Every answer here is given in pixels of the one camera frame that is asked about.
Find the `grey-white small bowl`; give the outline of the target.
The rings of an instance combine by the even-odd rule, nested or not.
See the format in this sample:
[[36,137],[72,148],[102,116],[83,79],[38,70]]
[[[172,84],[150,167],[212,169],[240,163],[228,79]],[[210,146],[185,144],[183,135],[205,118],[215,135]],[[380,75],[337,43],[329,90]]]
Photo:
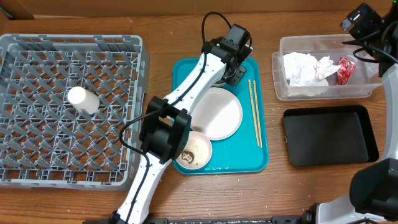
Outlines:
[[226,67],[226,70],[224,71],[223,76],[221,77],[220,80],[215,82],[212,87],[221,87],[226,85],[231,77],[234,75],[234,68],[233,67]]

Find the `red snack wrapper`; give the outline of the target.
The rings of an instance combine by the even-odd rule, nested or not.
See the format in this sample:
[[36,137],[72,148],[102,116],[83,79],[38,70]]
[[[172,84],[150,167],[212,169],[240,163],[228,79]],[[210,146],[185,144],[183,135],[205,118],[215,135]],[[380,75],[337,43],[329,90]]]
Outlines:
[[348,58],[344,57],[340,58],[338,65],[340,66],[339,70],[337,71],[338,85],[346,85],[356,70],[357,65]]

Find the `small white tissue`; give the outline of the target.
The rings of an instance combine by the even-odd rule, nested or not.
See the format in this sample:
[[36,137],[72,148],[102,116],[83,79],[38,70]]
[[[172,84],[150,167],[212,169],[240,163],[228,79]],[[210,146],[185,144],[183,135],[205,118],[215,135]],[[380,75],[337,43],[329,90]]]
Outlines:
[[324,80],[330,75],[336,73],[341,68],[341,65],[335,65],[334,61],[329,56],[321,58],[315,65],[315,77],[319,80]]

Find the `white round plate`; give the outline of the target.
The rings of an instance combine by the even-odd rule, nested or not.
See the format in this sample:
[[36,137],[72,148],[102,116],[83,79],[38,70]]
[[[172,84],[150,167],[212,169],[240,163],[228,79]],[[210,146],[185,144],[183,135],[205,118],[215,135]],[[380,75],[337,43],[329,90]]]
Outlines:
[[232,136],[243,120],[238,98],[224,88],[211,87],[192,112],[191,128],[209,140],[219,141]]

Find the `white napkin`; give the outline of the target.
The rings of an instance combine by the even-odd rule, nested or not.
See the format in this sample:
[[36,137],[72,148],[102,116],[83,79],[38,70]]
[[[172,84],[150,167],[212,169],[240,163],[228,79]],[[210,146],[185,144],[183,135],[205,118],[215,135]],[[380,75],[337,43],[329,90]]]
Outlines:
[[283,56],[286,79],[290,86],[328,86],[316,75],[318,60],[310,54],[292,52]]

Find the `white plastic cup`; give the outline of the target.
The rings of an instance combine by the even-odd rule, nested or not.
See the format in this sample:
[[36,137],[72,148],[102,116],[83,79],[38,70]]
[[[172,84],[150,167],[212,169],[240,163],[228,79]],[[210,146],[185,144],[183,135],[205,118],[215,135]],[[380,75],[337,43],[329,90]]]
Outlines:
[[94,114],[100,107],[100,99],[94,93],[80,87],[73,87],[67,94],[67,100],[79,112]]

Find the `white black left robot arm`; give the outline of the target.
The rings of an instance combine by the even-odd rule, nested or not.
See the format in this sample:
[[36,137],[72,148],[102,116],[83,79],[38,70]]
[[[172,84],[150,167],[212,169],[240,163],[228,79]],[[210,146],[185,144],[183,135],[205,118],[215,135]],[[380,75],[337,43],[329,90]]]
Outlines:
[[196,67],[178,88],[164,99],[153,97],[145,115],[122,127],[119,141],[138,153],[140,162],[126,199],[108,223],[144,223],[162,174],[187,143],[192,110],[219,80],[237,85],[244,75],[241,64],[251,52],[249,37],[218,37],[204,42]]

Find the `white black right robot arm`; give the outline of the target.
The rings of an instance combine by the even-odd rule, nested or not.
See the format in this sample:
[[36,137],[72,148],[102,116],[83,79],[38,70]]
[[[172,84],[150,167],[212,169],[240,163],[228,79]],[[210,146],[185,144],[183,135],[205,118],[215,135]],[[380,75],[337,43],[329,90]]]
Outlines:
[[397,221],[397,1],[381,17],[362,3],[340,24],[353,37],[347,43],[378,63],[386,95],[386,143],[381,161],[353,176],[349,192],[315,203],[294,223],[380,223]]

